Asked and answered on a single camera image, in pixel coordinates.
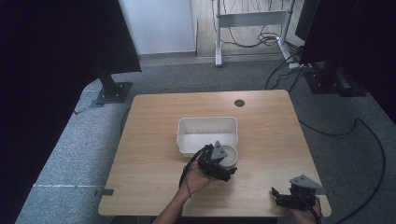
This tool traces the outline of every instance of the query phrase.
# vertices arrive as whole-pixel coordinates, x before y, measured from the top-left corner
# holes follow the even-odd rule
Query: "table top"
[[[234,104],[243,100],[244,106]],[[237,171],[210,183],[183,208],[188,217],[284,217],[271,187],[290,194],[289,180],[306,175],[321,184],[286,91],[222,91],[137,95],[125,123],[103,195],[104,216],[158,216],[171,201],[189,159],[177,146],[182,118],[234,117],[238,125]],[[322,213],[331,213],[328,199]]]

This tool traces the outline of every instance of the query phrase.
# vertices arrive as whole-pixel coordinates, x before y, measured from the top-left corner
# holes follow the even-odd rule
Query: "black monitor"
[[[370,92],[396,123],[396,22],[393,1],[305,0],[296,35],[300,63],[324,62],[305,73],[313,93]]]

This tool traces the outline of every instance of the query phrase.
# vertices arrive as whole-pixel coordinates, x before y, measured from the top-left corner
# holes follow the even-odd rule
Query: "white container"
[[[184,118],[178,122],[177,145],[184,157],[190,158],[205,145],[214,146],[216,141],[236,151],[238,131],[235,118]]]

